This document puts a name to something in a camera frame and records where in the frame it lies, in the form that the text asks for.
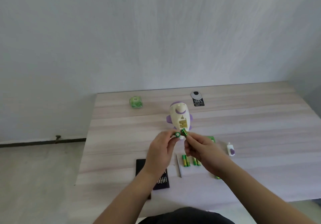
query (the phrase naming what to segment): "gray floor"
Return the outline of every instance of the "gray floor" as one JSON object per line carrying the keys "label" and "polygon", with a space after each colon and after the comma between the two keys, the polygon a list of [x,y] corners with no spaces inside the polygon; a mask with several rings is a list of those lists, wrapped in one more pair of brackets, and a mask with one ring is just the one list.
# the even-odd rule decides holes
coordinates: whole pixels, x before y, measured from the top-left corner
{"label": "gray floor", "polygon": [[[0,148],[0,222],[67,223],[66,193],[76,180],[84,142]],[[321,208],[293,202],[321,224]],[[244,207],[215,210],[236,224],[255,223]]]}

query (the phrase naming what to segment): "white wall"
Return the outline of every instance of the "white wall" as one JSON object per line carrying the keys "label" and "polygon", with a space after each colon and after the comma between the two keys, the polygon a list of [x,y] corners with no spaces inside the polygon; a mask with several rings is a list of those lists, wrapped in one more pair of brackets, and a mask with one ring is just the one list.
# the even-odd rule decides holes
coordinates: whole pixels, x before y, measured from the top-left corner
{"label": "white wall", "polygon": [[86,137],[97,92],[295,81],[321,39],[321,0],[0,0],[0,15],[2,142]]}

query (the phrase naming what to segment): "dark baseboard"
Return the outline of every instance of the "dark baseboard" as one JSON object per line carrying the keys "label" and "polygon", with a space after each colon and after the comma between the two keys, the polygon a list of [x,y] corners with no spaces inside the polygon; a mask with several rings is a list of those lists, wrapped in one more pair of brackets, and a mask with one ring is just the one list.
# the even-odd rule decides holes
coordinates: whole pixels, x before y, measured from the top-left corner
{"label": "dark baseboard", "polygon": [[30,146],[30,145],[50,145],[50,144],[62,144],[62,143],[85,142],[85,141],[86,141],[86,138],[58,140],[58,141],[56,140],[35,141],[35,142],[25,142],[25,143],[0,144],[0,148]]}

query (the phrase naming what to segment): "toy rocket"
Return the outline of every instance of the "toy rocket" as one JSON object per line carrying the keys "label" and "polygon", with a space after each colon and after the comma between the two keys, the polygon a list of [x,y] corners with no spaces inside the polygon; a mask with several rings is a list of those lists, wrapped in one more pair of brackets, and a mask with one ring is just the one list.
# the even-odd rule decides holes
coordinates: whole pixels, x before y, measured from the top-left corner
{"label": "toy rocket", "polygon": [[189,131],[191,127],[192,115],[189,114],[187,105],[181,101],[175,101],[170,106],[170,115],[166,117],[166,121],[174,125],[174,129]]}

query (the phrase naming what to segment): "wooden table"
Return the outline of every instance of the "wooden table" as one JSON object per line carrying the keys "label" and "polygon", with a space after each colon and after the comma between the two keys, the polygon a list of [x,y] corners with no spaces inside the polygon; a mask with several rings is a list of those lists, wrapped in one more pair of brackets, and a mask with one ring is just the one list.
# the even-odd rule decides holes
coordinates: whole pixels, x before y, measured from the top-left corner
{"label": "wooden table", "polygon": [[[199,91],[205,106],[195,107]],[[143,107],[129,105],[140,95]],[[231,142],[233,160],[286,201],[321,198],[321,120],[287,82],[98,94],[71,194],[72,223],[92,223],[135,176],[135,161],[163,130],[169,106],[187,104],[192,131]],[[175,153],[183,153],[179,141]],[[170,188],[152,192],[140,216],[182,206],[213,210],[238,200],[209,173],[180,178],[176,156],[168,167]]]}

